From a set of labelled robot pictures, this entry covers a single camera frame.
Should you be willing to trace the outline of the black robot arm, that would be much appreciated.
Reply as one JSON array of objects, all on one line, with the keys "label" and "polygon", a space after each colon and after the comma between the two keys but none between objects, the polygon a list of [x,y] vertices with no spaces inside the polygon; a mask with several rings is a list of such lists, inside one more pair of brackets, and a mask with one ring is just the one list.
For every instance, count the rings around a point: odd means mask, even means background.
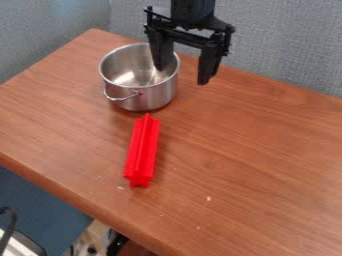
[{"label": "black robot arm", "polygon": [[152,5],[144,9],[153,65],[161,71],[173,57],[173,44],[200,50],[197,84],[205,85],[216,75],[221,58],[229,54],[235,27],[215,17],[216,0],[171,0],[169,10]]}]

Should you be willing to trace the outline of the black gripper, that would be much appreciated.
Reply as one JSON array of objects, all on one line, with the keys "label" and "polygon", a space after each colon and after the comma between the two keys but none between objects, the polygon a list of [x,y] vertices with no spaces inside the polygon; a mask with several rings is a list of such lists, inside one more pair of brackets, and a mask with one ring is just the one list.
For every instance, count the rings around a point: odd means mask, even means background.
[{"label": "black gripper", "polygon": [[197,84],[216,75],[221,57],[228,54],[232,24],[215,16],[213,4],[171,4],[169,9],[148,5],[144,25],[155,67],[163,71],[173,57],[173,44],[200,49]]}]

